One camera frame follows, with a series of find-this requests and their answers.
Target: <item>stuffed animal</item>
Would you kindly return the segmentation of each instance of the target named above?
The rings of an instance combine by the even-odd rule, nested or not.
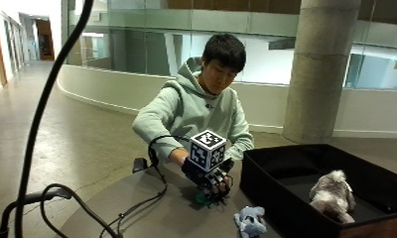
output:
[[[242,238],[257,238],[266,233],[266,222],[264,220],[265,208],[261,206],[246,206],[240,213],[234,214],[236,223]]]
[[[354,222],[349,212],[354,209],[355,200],[343,171],[333,171],[318,179],[309,192],[309,199],[310,205],[330,219],[342,224]]]

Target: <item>white object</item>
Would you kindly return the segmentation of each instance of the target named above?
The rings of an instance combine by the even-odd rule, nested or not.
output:
[[[205,172],[210,172],[224,161],[226,139],[205,130],[189,140],[188,160]]]

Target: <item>wire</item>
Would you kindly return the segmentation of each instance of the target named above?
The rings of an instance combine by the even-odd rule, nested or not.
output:
[[[117,235],[120,235],[120,224],[121,224],[123,219],[124,219],[124,218],[125,218],[125,217],[127,217],[127,216],[128,216],[128,215],[129,215],[129,214],[131,214],[131,213],[132,213],[132,212],[133,212],[141,205],[144,205],[147,202],[149,202],[149,201],[152,201],[152,200],[155,200],[155,199],[160,199],[160,198],[164,196],[164,194],[167,193],[167,190],[168,190],[168,183],[167,183],[167,180],[165,180],[165,178],[164,178],[164,175],[161,174],[161,172],[160,172],[160,170],[159,170],[159,167],[157,167],[159,159],[157,159],[157,157],[156,157],[156,152],[155,152],[153,149],[152,149],[152,145],[157,142],[157,140],[160,140],[161,138],[167,138],[167,137],[172,137],[172,138],[175,138],[175,139],[177,139],[177,140],[183,140],[183,141],[187,141],[187,142],[189,141],[188,138],[181,137],[181,136],[164,135],[164,136],[159,136],[159,137],[156,137],[156,138],[148,143],[148,150],[147,150],[147,152],[148,152],[148,158],[149,158],[149,160],[151,160],[151,166],[155,167],[156,171],[159,172],[160,179],[161,179],[163,184],[164,184],[164,189],[163,189],[161,192],[157,193],[157,195],[155,195],[155,196],[151,197],[149,199],[141,201],[141,202],[137,203],[135,206],[132,206],[132,207],[127,210],[127,212],[120,213],[119,216],[117,216],[117,219],[115,219],[115,220],[108,224],[108,226],[112,226],[112,224],[113,224],[115,222],[117,222],[117,225],[116,225]],[[101,231],[99,238],[103,237],[104,232],[105,232],[105,230]]]
[[[140,203],[137,203],[135,206],[132,206],[128,210],[127,210],[127,212],[124,212],[124,213],[121,213],[119,216],[117,216],[117,219],[116,220],[113,220],[109,224],[108,224],[108,226],[112,226],[112,224],[115,223],[115,222],[117,222],[117,226],[116,226],[116,231],[117,231],[117,235],[120,235],[120,223],[121,223],[121,220],[141,206],[141,205],[144,205],[147,202],[149,202],[149,201],[152,201],[152,200],[155,200],[155,199],[160,199],[163,196],[164,196],[164,194],[167,193],[167,190],[168,190],[168,183],[167,183],[167,181],[165,181],[165,179],[164,179],[164,175],[161,174],[161,172],[160,172],[160,170],[159,170],[159,168],[157,167],[155,167],[155,169],[157,170],[157,172],[159,172],[159,174],[160,174],[160,178],[161,178],[161,181],[163,181],[163,183],[164,183],[164,189],[163,189],[163,191],[160,191],[159,193],[157,193],[157,195],[155,195],[153,197],[151,197],[149,199],[147,199],[147,200],[144,200],[144,201],[141,201]],[[104,232],[105,232],[105,230],[103,230],[101,231],[101,233],[100,233],[100,238],[103,237],[103,234],[104,234]]]
[[[109,228],[109,226],[105,224],[105,222],[100,219],[100,217],[93,213],[93,211],[89,209],[88,205],[83,202],[81,198],[77,196],[77,194],[64,185],[58,184],[58,183],[52,183],[50,184],[42,194],[42,201],[40,201],[40,210],[42,210],[42,217],[47,223],[47,225],[51,227],[51,229],[56,232],[56,234],[59,234],[63,238],[68,238],[68,236],[54,226],[52,222],[50,221],[47,215],[46,215],[46,209],[44,209],[44,200],[46,200],[46,195],[48,190],[52,187],[60,187],[62,189],[64,189],[71,195],[72,197],[76,199],[79,205],[81,206],[83,210],[85,211],[85,213],[93,218],[93,220],[103,226],[104,230],[108,232],[108,234],[111,235],[111,237],[116,238],[120,237],[119,235],[116,235],[116,233],[112,231],[112,229]]]
[[[31,170],[31,164],[32,164],[32,154],[34,154],[34,148],[36,143],[36,137],[39,132],[39,125],[46,109],[46,105],[48,102],[48,98],[51,95],[51,91],[54,88],[54,84],[56,81],[56,77],[59,74],[59,70],[64,64],[65,57],[69,54],[69,51],[79,39],[79,36],[84,30],[84,27],[88,23],[89,17],[91,17],[91,11],[93,7],[93,0],[85,0],[83,13],[80,20],[77,22],[77,25],[75,27],[75,30],[72,31],[69,38],[62,48],[62,51],[59,53],[59,56],[56,58],[56,61],[54,63],[54,67],[51,70],[51,74],[48,77],[48,80],[46,82],[43,94],[40,97],[32,125],[31,125],[31,131],[28,136],[28,142],[27,142],[27,148],[26,148],[26,158],[24,158],[24,166],[23,166],[23,172],[22,172],[22,181],[19,186],[19,193],[18,193],[18,199],[16,199],[16,212],[15,212],[15,237],[23,238],[23,214],[24,214],[24,198],[27,193],[27,187],[28,187],[28,179],[30,179],[30,170]]]

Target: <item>concrete pillar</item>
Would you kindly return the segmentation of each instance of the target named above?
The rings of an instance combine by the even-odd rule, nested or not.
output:
[[[302,0],[284,137],[332,138],[359,0]]]

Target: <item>gray table surface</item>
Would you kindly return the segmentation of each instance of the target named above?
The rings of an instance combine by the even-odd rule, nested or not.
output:
[[[230,176],[234,185],[226,205],[200,206],[195,202],[199,192],[192,181],[183,175],[173,164],[160,167],[168,181],[164,197],[141,206],[121,222],[124,237],[241,237],[233,216],[245,206],[253,206],[242,194],[238,185],[241,162],[236,162]],[[164,188],[155,169],[127,176],[108,186],[87,202],[91,210],[105,221],[111,222],[133,205],[153,197]],[[79,209],[67,220],[62,231],[68,237],[100,237],[100,225]],[[268,233],[261,238],[278,238],[280,234],[268,224]]]

